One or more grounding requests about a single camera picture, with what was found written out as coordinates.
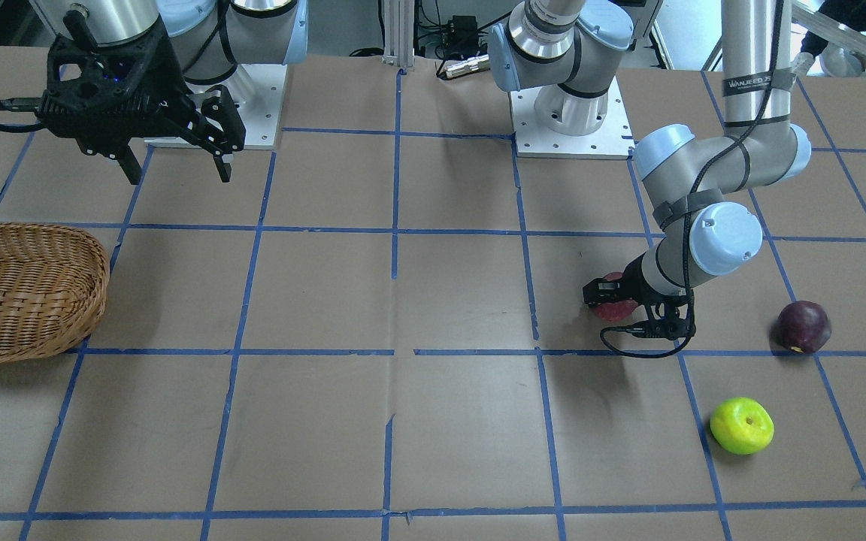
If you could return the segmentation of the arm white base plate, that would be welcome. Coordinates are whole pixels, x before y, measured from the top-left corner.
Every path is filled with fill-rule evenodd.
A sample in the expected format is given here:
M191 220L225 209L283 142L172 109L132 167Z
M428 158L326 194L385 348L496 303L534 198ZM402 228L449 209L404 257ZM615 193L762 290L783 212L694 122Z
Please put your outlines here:
M288 65L239 64L223 81L186 79L193 93L222 83L230 91L245 127L246 150L275 150L286 90Z
M625 160L635 142L621 86L580 98L560 86L509 93L516 154L523 158Z

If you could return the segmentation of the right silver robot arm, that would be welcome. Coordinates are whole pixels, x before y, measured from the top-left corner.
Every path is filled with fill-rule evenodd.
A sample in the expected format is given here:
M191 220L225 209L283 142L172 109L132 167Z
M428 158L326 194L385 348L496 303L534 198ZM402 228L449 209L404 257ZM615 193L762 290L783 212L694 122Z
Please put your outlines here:
M271 88L256 68L308 51L306 1L38 1L54 31L35 118L83 154L117 162L131 184L135 138L204 150L221 182L237 152L270 144Z

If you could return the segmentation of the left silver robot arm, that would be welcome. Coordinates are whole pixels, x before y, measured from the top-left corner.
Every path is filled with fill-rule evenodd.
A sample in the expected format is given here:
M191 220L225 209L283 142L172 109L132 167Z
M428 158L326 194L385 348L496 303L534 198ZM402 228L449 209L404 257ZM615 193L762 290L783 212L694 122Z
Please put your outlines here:
M633 301L642 322L616 332L687 341L695 335L694 290L759 253L763 231L725 196L800 174L811 145L791 123L791 7L787 1L725 1L725 122L722 136L698 138L683 124L654 130L632 160L664 237L614 280L582 289L599 308ZM537 88L540 122L566 136L601 123L609 86L633 41L631 17L609 1L522 1L487 37L492 78L505 92Z

